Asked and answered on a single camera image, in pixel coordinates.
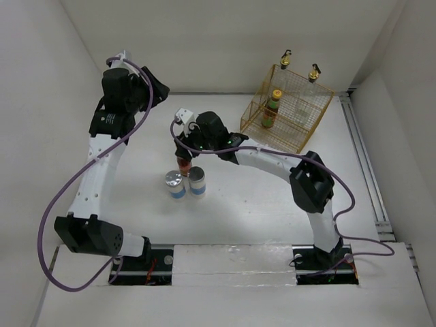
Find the brown sauce bottle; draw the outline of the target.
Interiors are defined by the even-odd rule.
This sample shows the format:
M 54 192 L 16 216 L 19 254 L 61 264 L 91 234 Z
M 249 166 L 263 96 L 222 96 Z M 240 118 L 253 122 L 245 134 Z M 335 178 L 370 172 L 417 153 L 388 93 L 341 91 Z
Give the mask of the brown sauce bottle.
M 265 105 L 265 109 L 261 121 L 262 127 L 271 128 L 274 125 L 275 119 L 277 118 L 277 114 L 279 111 L 280 100 L 282 95 L 283 93 L 280 89 L 275 89 L 271 93 L 271 96 Z
M 189 171 L 192 167 L 192 162 L 190 159 L 184 159 L 182 157 L 177 157 L 176 162 L 178 164 L 179 171 L 182 176 L 188 177 Z

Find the glass oil bottle dark liquid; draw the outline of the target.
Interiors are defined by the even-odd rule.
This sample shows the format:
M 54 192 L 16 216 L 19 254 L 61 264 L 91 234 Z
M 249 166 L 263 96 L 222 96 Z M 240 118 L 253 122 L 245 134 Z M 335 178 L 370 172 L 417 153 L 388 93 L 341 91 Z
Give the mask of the glass oil bottle dark liquid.
M 287 49 L 284 54 L 281 56 L 279 68 L 276 70 L 272 84 L 274 85 L 274 89 L 278 89 L 281 92 L 281 99 L 284 99 L 286 96 L 288 82 L 289 82 L 289 71 L 288 66 L 290 64 L 290 57 L 292 55 L 292 51 Z

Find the clear glass oil bottle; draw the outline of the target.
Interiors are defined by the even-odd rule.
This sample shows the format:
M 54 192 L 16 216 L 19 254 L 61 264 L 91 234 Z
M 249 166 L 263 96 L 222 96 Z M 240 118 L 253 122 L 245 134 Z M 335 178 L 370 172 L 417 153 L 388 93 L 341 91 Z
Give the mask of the clear glass oil bottle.
M 296 122 L 301 126 L 306 124 L 311 114 L 311 103 L 313 102 L 313 98 L 315 97 L 317 91 L 316 81 L 320 74 L 321 70 L 318 64 L 314 63 L 311 71 L 308 73 L 305 85 L 299 91 L 295 114 Z

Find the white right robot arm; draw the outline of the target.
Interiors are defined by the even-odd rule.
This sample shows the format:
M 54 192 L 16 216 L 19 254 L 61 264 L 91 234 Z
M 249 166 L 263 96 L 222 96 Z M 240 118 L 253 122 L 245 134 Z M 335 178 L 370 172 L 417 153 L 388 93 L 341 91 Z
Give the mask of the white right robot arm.
M 180 109 L 172 124 L 183 128 L 174 137 L 176 156 L 191 161 L 200 154 L 216 155 L 223 161 L 257 168 L 288 183 L 294 203 L 309 218 L 316 265 L 319 269 L 331 268 L 339 261 L 343 240 L 334 228 L 334 181 L 317 153 L 280 155 L 249 136 L 228 131 L 212 111 L 195 115 Z

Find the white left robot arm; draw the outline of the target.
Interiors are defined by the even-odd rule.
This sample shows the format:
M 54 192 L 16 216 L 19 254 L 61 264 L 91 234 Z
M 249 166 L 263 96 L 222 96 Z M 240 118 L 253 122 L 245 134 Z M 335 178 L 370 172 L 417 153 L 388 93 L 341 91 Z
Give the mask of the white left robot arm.
M 135 236 L 106 220 L 116 167 L 129 142 L 127 135 L 138 126 L 135 115 L 155 107 L 168 97 L 169 88 L 147 67 L 143 80 L 122 67 L 106 70 L 103 97 L 89 128 L 88 159 L 95 163 L 82 175 L 67 215 L 57 217 L 54 229 L 73 253 L 125 256 L 137 270 L 151 264 L 150 241 Z

